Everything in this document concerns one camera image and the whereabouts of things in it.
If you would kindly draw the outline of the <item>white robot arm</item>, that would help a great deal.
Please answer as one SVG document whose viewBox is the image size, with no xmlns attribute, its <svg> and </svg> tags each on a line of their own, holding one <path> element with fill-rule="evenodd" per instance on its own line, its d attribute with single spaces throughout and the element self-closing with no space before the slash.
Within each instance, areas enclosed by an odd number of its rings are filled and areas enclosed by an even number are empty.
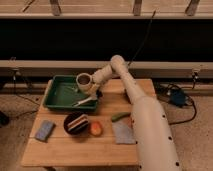
<svg viewBox="0 0 213 171">
<path fill-rule="evenodd" d="M 91 76 L 91 92 L 114 74 L 118 75 L 132 104 L 131 118 L 140 171 L 182 171 L 165 111 L 130 74 L 122 56 L 114 55 L 110 63 Z"/>
</svg>

